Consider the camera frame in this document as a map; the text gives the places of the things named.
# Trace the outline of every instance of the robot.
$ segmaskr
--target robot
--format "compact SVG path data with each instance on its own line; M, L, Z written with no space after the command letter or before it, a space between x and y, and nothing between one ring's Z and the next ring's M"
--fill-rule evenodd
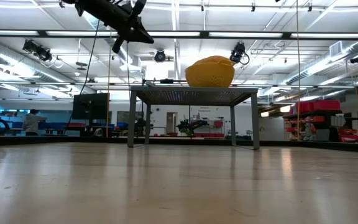
M153 38L147 33L142 24L142 18L139 17L146 1L138 0L133 8L130 2L122 6L118 5L122 0L117 2L115 0L112 0L112 2L110 0L62 0L59 5L64 7L63 2L75 4L79 16L82 16L86 11L104 22L105 26L114 28L119 37L114 43L112 51L118 53L124 40L146 44L154 43Z

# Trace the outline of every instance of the door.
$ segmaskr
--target door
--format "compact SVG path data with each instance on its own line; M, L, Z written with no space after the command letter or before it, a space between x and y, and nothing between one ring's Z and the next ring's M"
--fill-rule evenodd
M167 112L167 133L176 132L177 114L177 112Z

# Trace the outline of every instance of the table top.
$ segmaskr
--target table top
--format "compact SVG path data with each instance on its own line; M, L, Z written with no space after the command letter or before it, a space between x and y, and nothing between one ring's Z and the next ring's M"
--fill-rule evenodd
M131 91L150 105L236 106L258 89L132 86Z

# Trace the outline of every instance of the table leg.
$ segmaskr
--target table leg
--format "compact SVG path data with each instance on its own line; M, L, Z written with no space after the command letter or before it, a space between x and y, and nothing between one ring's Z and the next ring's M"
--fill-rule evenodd
M252 110L252 133L254 141L254 150L259 149L259 114L258 114L258 97L256 93L251 93L251 110Z
M150 140L150 115L152 111L152 105L147 105L146 107L146 132L145 132L145 138L144 143L148 144Z
M236 146L236 112L234 106L230 107L230 123L231 123L231 144Z
M134 147L135 136L135 113L136 113L136 91L131 91L129 101L129 126L128 126L128 147Z

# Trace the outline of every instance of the ceiling beam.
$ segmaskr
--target ceiling beam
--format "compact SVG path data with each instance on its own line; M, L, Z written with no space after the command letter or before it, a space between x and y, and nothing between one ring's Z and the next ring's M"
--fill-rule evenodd
M149 34L155 39L242 39L242 40L296 40L296 32L252 32L252 31L215 31L215 30L153 30ZM0 29L0 37L23 38L89 38L92 30L7 30ZM354 40L358 32L300 32L300 40ZM110 31L99 31L97 39L110 37Z

